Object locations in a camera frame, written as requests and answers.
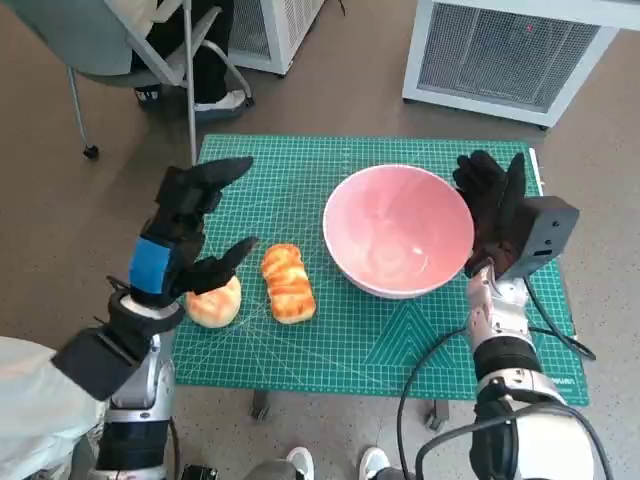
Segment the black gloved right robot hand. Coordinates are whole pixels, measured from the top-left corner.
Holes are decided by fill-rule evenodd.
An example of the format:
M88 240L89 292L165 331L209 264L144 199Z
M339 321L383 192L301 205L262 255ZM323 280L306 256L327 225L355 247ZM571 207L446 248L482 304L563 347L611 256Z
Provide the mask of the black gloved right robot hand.
M471 278L492 266L502 276L516 261L512 227L526 191L525 157L519 152L504 170L484 150L457 158L456 188L474 224L474 240L464 273Z

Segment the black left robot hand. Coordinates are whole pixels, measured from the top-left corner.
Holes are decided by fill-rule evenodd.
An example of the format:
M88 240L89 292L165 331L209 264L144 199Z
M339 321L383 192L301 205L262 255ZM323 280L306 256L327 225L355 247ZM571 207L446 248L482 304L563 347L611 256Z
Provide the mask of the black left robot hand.
M129 267L133 300L164 308L185 293L197 295L225 286L258 238L249 236L217 258L199 258L205 243L204 217L222 191L252 167L251 156L224 158L188 169L167 169L155 198L157 210L136 241Z

